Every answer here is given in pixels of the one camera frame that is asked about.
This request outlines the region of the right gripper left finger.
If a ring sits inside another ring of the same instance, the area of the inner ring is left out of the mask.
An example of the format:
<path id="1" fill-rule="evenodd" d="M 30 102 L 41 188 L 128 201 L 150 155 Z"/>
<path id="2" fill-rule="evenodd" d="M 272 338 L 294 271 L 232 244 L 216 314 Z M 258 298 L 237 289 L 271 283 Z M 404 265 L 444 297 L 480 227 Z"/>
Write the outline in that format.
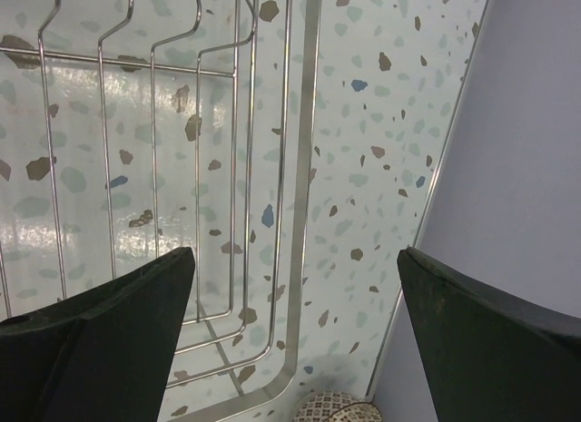
<path id="1" fill-rule="evenodd" d="M 192 289 L 192 249 L 1 323 L 4 421 L 157 420 Z"/>

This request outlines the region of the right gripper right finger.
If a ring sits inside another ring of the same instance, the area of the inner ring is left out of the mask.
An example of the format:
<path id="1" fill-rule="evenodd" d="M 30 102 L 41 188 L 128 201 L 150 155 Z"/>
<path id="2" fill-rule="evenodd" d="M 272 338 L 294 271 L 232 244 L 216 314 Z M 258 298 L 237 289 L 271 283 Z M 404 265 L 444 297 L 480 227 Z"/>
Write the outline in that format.
<path id="1" fill-rule="evenodd" d="M 578 318 L 412 247 L 397 264 L 438 420 L 579 420 Z"/>

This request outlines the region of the red patterned small dish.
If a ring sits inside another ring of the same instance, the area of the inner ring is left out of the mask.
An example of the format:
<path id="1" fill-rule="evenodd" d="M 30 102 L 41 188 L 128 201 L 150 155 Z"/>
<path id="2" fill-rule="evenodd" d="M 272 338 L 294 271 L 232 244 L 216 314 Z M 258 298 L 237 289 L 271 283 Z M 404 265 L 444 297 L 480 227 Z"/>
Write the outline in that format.
<path id="1" fill-rule="evenodd" d="M 305 396 L 293 411 L 291 422 L 382 422 L 380 410 L 351 394 L 327 390 Z"/>

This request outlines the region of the wire dish rack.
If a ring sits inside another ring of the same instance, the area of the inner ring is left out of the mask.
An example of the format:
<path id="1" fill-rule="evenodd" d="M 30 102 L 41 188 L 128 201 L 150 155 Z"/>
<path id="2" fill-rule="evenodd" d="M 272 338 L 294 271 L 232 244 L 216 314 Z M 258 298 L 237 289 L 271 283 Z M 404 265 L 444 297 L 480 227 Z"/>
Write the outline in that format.
<path id="1" fill-rule="evenodd" d="M 1 0 L 1 315 L 191 249 L 161 421 L 288 384 L 322 0 Z"/>

